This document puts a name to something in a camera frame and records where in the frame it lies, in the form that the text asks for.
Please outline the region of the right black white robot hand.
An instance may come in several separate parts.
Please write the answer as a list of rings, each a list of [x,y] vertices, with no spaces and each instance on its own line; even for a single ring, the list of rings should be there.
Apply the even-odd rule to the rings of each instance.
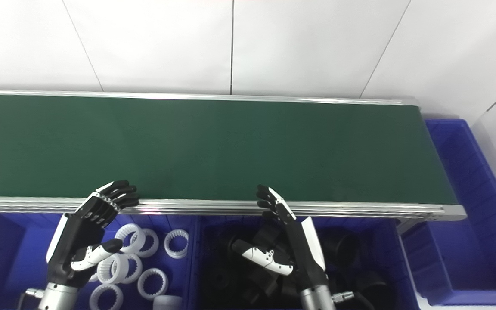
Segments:
[[[259,184],[256,196],[257,205],[263,209],[264,216],[280,222],[288,237],[292,259],[275,250],[266,251],[263,247],[252,245],[241,239],[232,244],[232,250],[256,265],[283,276],[293,276],[298,291],[312,289],[328,283],[322,250],[315,232],[306,234],[310,229],[310,218],[300,221],[286,200],[274,189]]]

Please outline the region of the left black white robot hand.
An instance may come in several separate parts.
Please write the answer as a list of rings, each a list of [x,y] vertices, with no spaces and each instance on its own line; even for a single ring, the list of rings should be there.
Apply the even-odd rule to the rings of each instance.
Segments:
[[[105,228],[140,196],[126,180],[112,181],[92,192],[73,213],[65,213],[46,254],[49,287],[84,287],[96,266],[118,253],[123,241],[103,242]]]

